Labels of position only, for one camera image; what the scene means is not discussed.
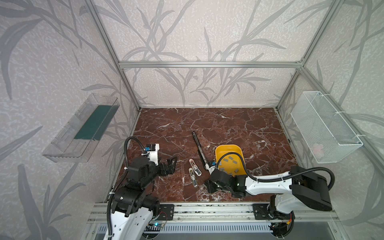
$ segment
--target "red marble surface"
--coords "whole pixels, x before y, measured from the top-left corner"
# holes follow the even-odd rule
[[[221,144],[236,144],[243,151],[247,169],[253,175],[270,175],[290,170],[297,165],[291,147],[272,108],[172,108],[143,109],[134,136],[144,145],[159,143],[162,161],[178,157],[176,171],[158,177],[152,193],[161,202],[195,201],[269,201],[271,194],[260,194],[243,199],[230,193],[207,193],[203,183],[209,172],[203,168],[192,131],[204,149],[208,160],[213,160],[215,148]],[[135,142],[128,148],[129,159],[141,154]],[[202,171],[196,176],[194,188],[188,172],[189,159]]]

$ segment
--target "mesh basket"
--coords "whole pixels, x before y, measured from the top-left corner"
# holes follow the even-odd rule
[[[319,91],[303,92],[291,116],[318,163],[338,162],[362,146],[360,138]]]

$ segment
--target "leaf pattern wallpaper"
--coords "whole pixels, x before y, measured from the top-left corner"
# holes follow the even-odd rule
[[[341,105],[383,153],[384,1],[344,1],[306,64],[316,80]],[[382,239],[384,177],[358,149],[341,162],[317,164],[290,113],[303,91],[299,77],[280,114],[305,167],[330,168],[336,175],[333,207],[351,240]]]
[[[137,111],[82,1],[0,1],[0,239],[78,239]],[[89,94],[120,107],[87,163],[41,154]]]
[[[331,0],[94,2],[120,61],[298,61]],[[293,70],[125,73],[142,106],[259,107],[276,105]]]

